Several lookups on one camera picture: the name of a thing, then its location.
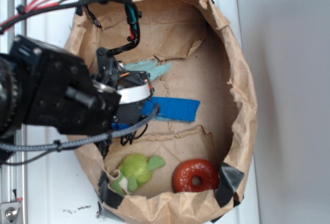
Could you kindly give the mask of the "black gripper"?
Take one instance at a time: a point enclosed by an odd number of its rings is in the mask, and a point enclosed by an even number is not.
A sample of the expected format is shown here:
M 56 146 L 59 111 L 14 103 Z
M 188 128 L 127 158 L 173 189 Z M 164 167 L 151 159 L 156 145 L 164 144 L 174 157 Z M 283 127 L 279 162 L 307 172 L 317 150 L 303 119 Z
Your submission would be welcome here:
M 117 94 L 113 124 L 133 125 L 142 118 L 146 100 L 153 96 L 154 89 L 150 75 L 146 71 L 129 71 L 121 61 L 117 61 L 108 49 L 100 47 L 96 51 L 98 73 L 92 77 L 93 85 L 99 92 Z

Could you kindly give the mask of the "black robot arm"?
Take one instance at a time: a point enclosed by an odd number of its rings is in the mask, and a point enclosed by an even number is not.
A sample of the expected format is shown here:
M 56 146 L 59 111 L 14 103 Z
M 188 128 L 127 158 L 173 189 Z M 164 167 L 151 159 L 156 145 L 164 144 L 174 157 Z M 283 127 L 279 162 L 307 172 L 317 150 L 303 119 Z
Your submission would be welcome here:
M 96 51 L 98 71 L 53 45 L 16 37 L 1 55 L 1 137 L 23 124 L 61 134 L 97 135 L 136 124 L 153 96 L 150 76 L 129 71 L 109 50 Z

